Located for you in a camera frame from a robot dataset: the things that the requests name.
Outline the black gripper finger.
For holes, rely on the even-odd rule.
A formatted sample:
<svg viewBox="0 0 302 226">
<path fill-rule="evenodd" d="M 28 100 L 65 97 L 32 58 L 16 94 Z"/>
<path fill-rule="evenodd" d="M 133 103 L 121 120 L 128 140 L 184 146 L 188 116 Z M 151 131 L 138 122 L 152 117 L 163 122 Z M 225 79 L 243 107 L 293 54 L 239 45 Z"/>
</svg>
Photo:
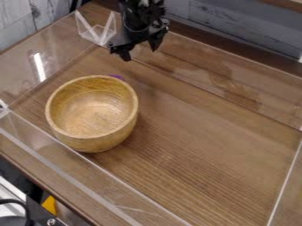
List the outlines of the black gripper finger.
<svg viewBox="0 0 302 226">
<path fill-rule="evenodd" d="M 128 49 L 120 49 L 117 51 L 117 55 L 125 62 L 128 62 L 130 60 L 130 52 Z"/>
<path fill-rule="evenodd" d="M 161 29 L 161 30 L 149 30 L 148 31 L 148 44 L 149 44 L 149 48 L 152 51 L 156 51 L 161 42 L 163 42 L 163 39 L 164 39 L 164 36 L 167 34 L 167 29 Z"/>
</svg>

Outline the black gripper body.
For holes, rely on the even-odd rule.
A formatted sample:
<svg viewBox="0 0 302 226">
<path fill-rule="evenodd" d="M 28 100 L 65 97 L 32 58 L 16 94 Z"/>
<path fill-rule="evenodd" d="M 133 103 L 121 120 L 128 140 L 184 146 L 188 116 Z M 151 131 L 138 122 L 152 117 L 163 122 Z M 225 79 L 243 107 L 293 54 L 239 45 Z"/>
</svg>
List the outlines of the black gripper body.
<svg viewBox="0 0 302 226">
<path fill-rule="evenodd" d="M 117 54 L 120 49 L 128 49 L 130 51 L 138 43 L 147 41 L 149 30 L 161 30 L 165 28 L 168 31 L 168 26 L 169 20 L 161 18 L 155 20 L 144 29 L 130 30 L 125 26 L 125 22 L 121 21 L 121 28 L 106 44 L 109 53 Z"/>
</svg>

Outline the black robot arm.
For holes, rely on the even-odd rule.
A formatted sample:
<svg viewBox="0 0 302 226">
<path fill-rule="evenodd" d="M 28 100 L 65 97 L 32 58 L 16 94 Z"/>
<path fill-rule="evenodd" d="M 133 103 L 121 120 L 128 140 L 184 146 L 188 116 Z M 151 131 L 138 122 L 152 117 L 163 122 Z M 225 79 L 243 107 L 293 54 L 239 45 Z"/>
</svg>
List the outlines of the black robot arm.
<svg viewBox="0 0 302 226">
<path fill-rule="evenodd" d="M 128 62 L 130 50 L 147 41 L 156 51 L 168 32 L 165 0 L 118 0 L 120 29 L 106 43 L 110 54 Z"/>
</svg>

